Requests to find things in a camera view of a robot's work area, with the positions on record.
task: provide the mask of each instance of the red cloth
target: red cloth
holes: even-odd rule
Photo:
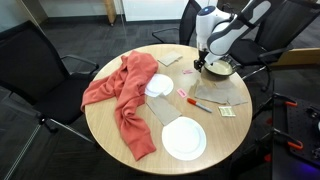
[[[134,158],[139,160],[156,150],[149,127],[135,112],[137,106],[145,103],[144,91],[158,70],[158,62],[150,54],[137,51],[121,59],[122,65],[110,76],[90,83],[84,92],[81,109],[84,111],[87,104],[115,96],[117,126]]]

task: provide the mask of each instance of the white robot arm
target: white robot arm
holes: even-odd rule
[[[227,55],[237,39],[255,28],[285,1],[250,0],[238,15],[223,12],[215,6],[200,10],[196,19],[199,60],[194,61],[195,69],[201,71],[205,62],[212,64]]]

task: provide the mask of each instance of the black office chair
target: black office chair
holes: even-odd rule
[[[70,74],[62,62],[67,57],[86,62],[93,69],[87,74]],[[56,128],[49,127],[48,121],[95,144],[68,125],[83,114],[80,111],[82,95],[93,79],[92,73],[98,68],[98,64],[77,56],[60,58],[46,36],[30,21],[0,33],[0,86],[11,91],[2,103],[34,115],[38,120],[8,175],[19,163],[41,125],[51,133],[57,132]],[[16,101],[16,94],[30,105]]]
[[[161,43],[172,44],[173,42],[165,42],[160,37],[156,36],[156,34],[164,31],[168,31],[168,30],[178,30],[179,44],[189,45],[190,38],[196,26],[196,16],[200,10],[201,10],[201,7],[195,0],[189,0],[182,14],[179,28],[174,27],[174,28],[167,28],[167,29],[153,31],[152,36],[158,39]]]
[[[230,56],[240,66],[260,66],[248,77],[266,70],[267,85],[262,88],[266,91],[270,85],[269,65],[279,60],[282,53],[292,49],[291,41],[296,38],[320,14],[320,4],[302,0],[288,0],[264,20],[258,29],[254,40],[240,39],[236,41]]]

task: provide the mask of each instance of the white paper plate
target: white paper plate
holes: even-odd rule
[[[201,156],[206,149],[207,139],[196,121],[179,117],[163,128],[162,143],[173,157],[190,161]]]
[[[151,97],[157,97],[163,93],[168,95],[173,90],[173,81],[170,77],[163,74],[155,74],[147,84],[145,94]]]

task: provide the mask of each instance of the pen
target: pen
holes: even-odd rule
[[[188,101],[190,104],[193,104],[193,105],[195,105],[195,106],[198,106],[199,108],[201,108],[201,109],[203,109],[203,110],[205,110],[205,111],[207,111],[207,112],[209,112],[209,113],[212,113],[212,110],[211,110],[211,109],[205,107],[204,105],[200,104],[199,102],[197,102],[197,101],[195,101],[195,100],[193,100],[193,99],[191,99],[191,98],[188,98],[187,101]]]

